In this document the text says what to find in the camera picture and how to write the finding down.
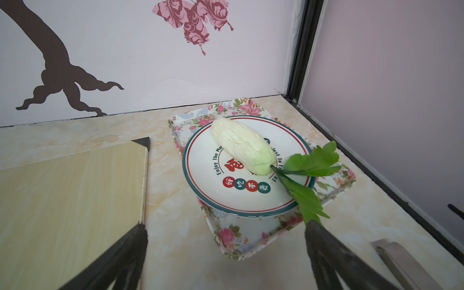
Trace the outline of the light wooden drawing board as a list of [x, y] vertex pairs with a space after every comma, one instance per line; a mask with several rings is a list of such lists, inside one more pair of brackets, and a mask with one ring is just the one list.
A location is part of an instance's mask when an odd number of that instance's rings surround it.
[[149, 139], [1, 171], [1, 288], [56, 290], [144, 221]]

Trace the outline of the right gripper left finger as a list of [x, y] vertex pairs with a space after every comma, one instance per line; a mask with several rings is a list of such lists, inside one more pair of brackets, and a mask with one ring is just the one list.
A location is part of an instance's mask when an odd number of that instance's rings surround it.
[[148, 244], [144, 224], [137, 224], [62, 290], [136, 290]]

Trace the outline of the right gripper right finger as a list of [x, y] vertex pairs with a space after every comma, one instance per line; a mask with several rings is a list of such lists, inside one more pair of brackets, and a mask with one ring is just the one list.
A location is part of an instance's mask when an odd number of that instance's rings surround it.
[[319, 290], [341, 290], [341, 280], [352, 290], [395, 290], [397, 287], [362, 261], [315, 221], [306, 224], [304, 237]]

